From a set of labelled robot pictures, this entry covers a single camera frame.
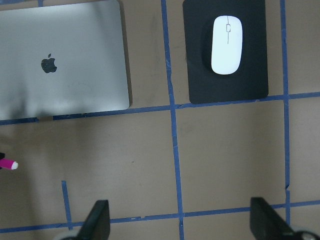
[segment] pink object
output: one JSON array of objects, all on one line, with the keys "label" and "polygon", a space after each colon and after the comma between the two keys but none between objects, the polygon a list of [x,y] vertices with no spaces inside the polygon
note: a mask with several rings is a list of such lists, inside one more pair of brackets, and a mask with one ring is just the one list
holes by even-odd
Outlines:
[{"label": "pink object", "polygon": [[13,160],[2,158],[0,159],[0,168],[14,170],[18,168],[18,163]]}]

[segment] black apple logo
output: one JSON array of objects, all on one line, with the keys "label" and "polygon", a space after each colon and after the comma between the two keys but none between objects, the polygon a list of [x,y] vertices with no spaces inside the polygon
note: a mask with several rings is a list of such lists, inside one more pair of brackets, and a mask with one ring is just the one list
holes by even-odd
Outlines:
[{"label": "black apple logo", "polygon": [[57,70],[57,67],[55,66],[55,59],[50,57],[51,53],[48,55],[48,59],[43,59],[41,62],[41,67],[46,74],[54,73]]}]

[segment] laptop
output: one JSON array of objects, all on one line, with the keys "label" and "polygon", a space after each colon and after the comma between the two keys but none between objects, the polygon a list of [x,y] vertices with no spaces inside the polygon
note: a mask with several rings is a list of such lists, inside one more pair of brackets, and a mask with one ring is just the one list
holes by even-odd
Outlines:
[{"label": "laptop", "polygon": [[117,0],[0,11],[0,120],[130,105]]}]

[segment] computer mouse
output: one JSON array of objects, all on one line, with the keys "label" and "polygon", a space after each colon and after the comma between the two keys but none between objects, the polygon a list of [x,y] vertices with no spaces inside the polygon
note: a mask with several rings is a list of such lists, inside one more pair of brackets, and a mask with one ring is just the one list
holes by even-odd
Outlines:
[{"label": "computer mouse", "polygon": [[239,68],[243,30],[235,16],[218,16],[213,23],[211,68],[221,75],[233,74]]}]

